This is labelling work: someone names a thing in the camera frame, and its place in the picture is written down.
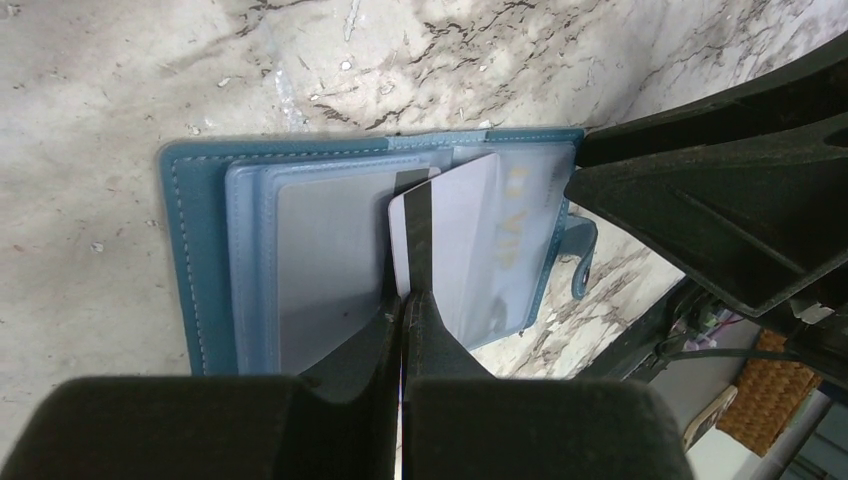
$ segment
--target stitching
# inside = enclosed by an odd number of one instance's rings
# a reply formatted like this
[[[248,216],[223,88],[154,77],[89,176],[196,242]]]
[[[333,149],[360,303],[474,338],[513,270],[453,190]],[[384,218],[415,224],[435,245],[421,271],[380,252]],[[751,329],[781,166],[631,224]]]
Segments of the stitching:
[[[225,158],[225,160],[230,160],[230,159],[232,159],[232,156],[227,156],[227,157]],[[235,215],[239,215],[239,198],[240,198],[240,197],[239,197],[239,191],[240,191],[240,189],[238,189],[238,188],[235,188],[235,189],[233,190],[233,206],[232,206],[232,210],[235,212]],[[227,209],[227,212],[228,212],[228,215],[227,215],[228,220],[227,220],[227,221],[229,222],[229,209]],[[241,264],[242,264],[242,263],[241,263],[241,246],[240,246],[240,245],[241,245],[241,234],[240,234],[240,232],[241,232],[241,229],[240,229],[240,228],[236,228],[236,229],[233,231],[233,236],[232,236],[233,248],[235,249],[235,255],[236,255],[236,258],[235,258],[236,265],[241,265]],[[232,279],[232,278],[230,279],[230,281],[231,281],[231,284],[232,284],[232,286],[233,286],[233,291],[232,291],[232,294],[231,294],[231,295],[232,295],[232,296],[234,296],[234,297],[238,297],[238,298],[241,298],[242,296],[244,296],[244,291],[245,291],[245,289],[244,289],[244,285],[242,284],[242,282],[241,282],[241,281],[239,281],[238,279]],[[240,314],[242,317],[244,316],[244,312],[243,312],[243,311],[242,311],[242,312],[239,312],[239,314]],[[241,332],[242,332],[242,337],[245,337],[245,335],[244,335],[244,324],[242,324],[242,330],[241,330]],[[240,360],[241,360],[241,356],[239,355],[239,351],[238,351],[238,342],[235,342],[235,343],[236,343],[236,365],[238,365],[238,364],[240,364],[240,363],[241,363],[241,361],[240,361]],[[247,364],[247,363],[248,363],[248,361],[247,361],[247,358],[248,358],[248,357],[247,357],[247,356],[245,356],[244,358],[245,358],[245,363]]]
[[[414,143],[409,145],[395,146],[395,147],[387,147],[387,148],[364,148],[361,150],[340,150],[334,152],[299,152],[299,153],[265,153],[265,154],[254,154],[254,155],[238,155],[239,160],[247,160],[247,159],[259,159],[259,158],[291,158],[291,157],[312,157],[312,156],[334,156],[334,155],[345,155],[345,154],[360,154],[360,153],[379,153],[379,152],[389,152],[389,151],[397,151],[397,150],[410,150],[421,147],[436,147],[440,145],[461,145],[461,144],[481,144],[481,143],[500,143],[500,142],[509,142],[515,140],[527,141],[527,140],[543,140],[543,139],[553,139],[558,138],[563,141],[569,141],[568,135],[563,136],[562,134],[555,135],[533,135],[530,137],[527,136],[519,136],[519,137],[504,137],[504,138],[475,138],[475,139],[466,139],[466,140],[446,140],[446,141],[430,141],[423,143]],[[180,233],[183,240],[183,252],[185,253],[186,259],[186,276],[188,279],[189,292],[191,294],[191,303],[192,310],[194,312],[194,324],[197,330],[197,342],[200,347],[200,364],[203,370],[203,374],[208,374],[208,363],[206,359],[206,351],[203,347],[203,335],[201,333],[201,325],[200,325],[200,313],[197,307],[197,297],[194,293],[194,277],[191,272],[191,256],[189,254],[189,244],[188,244],[188,235],[186,233],[185,227],[185,216],[183,215],[182,208],[182,198],[180,196],[180,187],[177,176],[177,162],[191,162],[195,160],[220,160],[220,159],[235,159],[234,155],[202,155],[197,157],[179,157],[171,160],[171,177],[174,182],[174,195],[177,200],[177,212],[180,218]]]
[[[263,225],[267,225],[268,228],[271,228],[272,230],[277,229],[276,225],[273,225],[273,226],[271,225],[271,214],[272,214],[272,209],[273,209],[272,208],[273,207],[272,201],[273,201],[273,199],[271,198],[270,195],[266,195],[265,197],[263,197],[261,199],[261,202],[262,202],[261,208],[262,208],[262,213],[263,213],[262,222],[259,225],[257,225],[258,230],[256,232],[257,237],[259,239],[259,242],[263,242],[263,238],[262,238],[263,237],[263,235],[262,235],[262,226]],[[272,255],[274,255],[274,253],[271,252],[270,250],[266,251],[264,249],[261,249],[259,251],[259,255],[260,255],[260,257],[259,257],[259,269],[260,269],[260,271],[256,272],[256,273],[259,273],[261,275],[262,281],[265,283],[265,285],[273,285],[273,288],[270,289],[270,294],[265,295],[265,296],[263,296],[263,298],[260,299],[261,304],[262,304],[262,311],[258,312],[258,313],[259,313],[259,315],[264,315],[265,313],[272,311],[273,308],[275,307],[275,305],[271,302],[271,298],[274,297],[274,295],[276,294],[276,290],[278,290],[277,282],[275,281],[275,278],[274,278],[274,273],[277,271],[277,269],[279,267],[277,265],[276,258],[272,259]],[[273,361],[270,358],[270,352],[272,351],[271,347],[272,347],[273,343],[275,341],[277,341],[277,342],[280,341],[280,323],[279,323],[279,321],[276,321],[276,322],[271,322],[270,324],[265,323],[265,322],[260,322],[260,324],[261,325],[267,325],[267,327],[263,328],[263,329],[267,328],[268,331],[265,332],[265,349],[262,352],[262,356],[265,360],[264,363],[265,363],[266,368],[271,368]]]
[[[351,162],[350,164],[345,164],[345,165],[336,165],[336,164],[318,165],[318,166],[313,166],[311,164],[310,165],[293,165],[291,167],[291,170],[289,170],[287,172],[276,172],[275,175],[274,175],[274,179],[280,178],[280,177],[300,175],[300,174],[304,174],[304,173],[314,173],[314,172],[322,172],[323,173],[323,172],[333,172],[333,171],[337,171],[337,170],[351,170],[351,169],[355,169],[355,168],[383,167],[383,166],[386,166],[386,165],[400,165],[400,164],[404,164],[404,163],[416,163],[418,161],[420,161],[419,158],[412,157],[412,158],[402,158],[402,159],[395,159],[395,160],[373,160],[373,161],[370,161],[370,162],[356,163],[356,164]]]
[[[186,257],[186,273],[188,275],[188,288],[191,293],[191,304],[194,309],[194,325],[197,328],[197,343],[200,347],[200,365],[203,369],[203,374],[206,375],[208,373],[207,365],[206,365],[206,352],[203,349],[203,336],[200,334],[200,314],[197,311],[197,298],[194,296],[194,281],[192,280],[191,275],[191,257],[188,253],[188,238],[185,230],[185,216],[183,216],[183,201],[180,198],[180,186],[177,182],[177,160],[174,160],[171,163],[171,175],[174,180],[174,195],[177,197],[177,212],[180,215],[180,232],[183,237],[183,251],[185,252]]]

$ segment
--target black cable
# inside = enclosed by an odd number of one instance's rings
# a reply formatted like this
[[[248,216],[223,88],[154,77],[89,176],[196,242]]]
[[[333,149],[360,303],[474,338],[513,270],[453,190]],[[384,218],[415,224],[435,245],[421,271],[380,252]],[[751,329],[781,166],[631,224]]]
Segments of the black cable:
[[[759,358],[762,360],[782,360],[787,362],[800,362],[797,355],[784,352],[769,352],[766,350],[752,350],[747,348],[713,348],[709,350],[696,350],[693,352],[678,352],[665,354],[659,352],[659,357],[663,360],[673,362],[676,360],[693,360],[696,358],[716,358],[716,357],[734,357],[734,358]]]
[[[674,341],[687,337],[685,333],[666,338],[654,347],[654,354],[658,360],[673,362],[676,360],[694,360],[698,358],[758,358],[761,360],[782,360],[787,362],[800,362],[799,357],[792,353],[769,352],[765,350],[754,350],[750,348],[711,348],[708,350],[695,350],[691,352],[666,353],[665,349]]]

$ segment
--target blue leather wallet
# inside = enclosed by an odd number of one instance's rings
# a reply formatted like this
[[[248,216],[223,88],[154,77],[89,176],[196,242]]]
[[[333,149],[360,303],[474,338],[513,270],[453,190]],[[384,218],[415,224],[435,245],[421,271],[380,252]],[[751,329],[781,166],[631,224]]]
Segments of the blue leather wallet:
[[[160,152],[160,168],[192,373],[239,373],[225,193],[225,176],[234,162],[290,163],[487,144],[570,143],[577,149],[582,139],[581,129],[505,129],[353,140],[186,141],[167,145]],[[591,222],[567,215],[563,198],[560,221],[534,297],[534,314],[526,326],[534,320],[557,255],[581,257],[572,293],[577,298],[585,293],[596,237]]]

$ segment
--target white marble countertop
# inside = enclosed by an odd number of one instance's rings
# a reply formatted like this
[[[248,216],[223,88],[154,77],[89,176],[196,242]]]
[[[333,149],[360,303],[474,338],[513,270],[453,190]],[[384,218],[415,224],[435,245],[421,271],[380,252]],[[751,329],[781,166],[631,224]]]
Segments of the white marble countertop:
[[[183,137],[600,127],[768,72],[848,0],[0,2],[0,456],[56,384],[184,374],[154,157]],[[536,325],[476,356],[569,377],[680,273],[600,222]]]

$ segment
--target wicker basket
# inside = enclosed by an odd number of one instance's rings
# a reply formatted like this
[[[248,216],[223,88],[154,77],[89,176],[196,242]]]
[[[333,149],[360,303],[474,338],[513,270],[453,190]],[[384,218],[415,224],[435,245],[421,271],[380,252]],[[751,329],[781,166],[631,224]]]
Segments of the wicker basket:
[[[763,331],[757,349],[782,352],[785,340]],[[762,457],[820,381],[800,363],[748,360],[736,380],[736,400],[717,427]]]

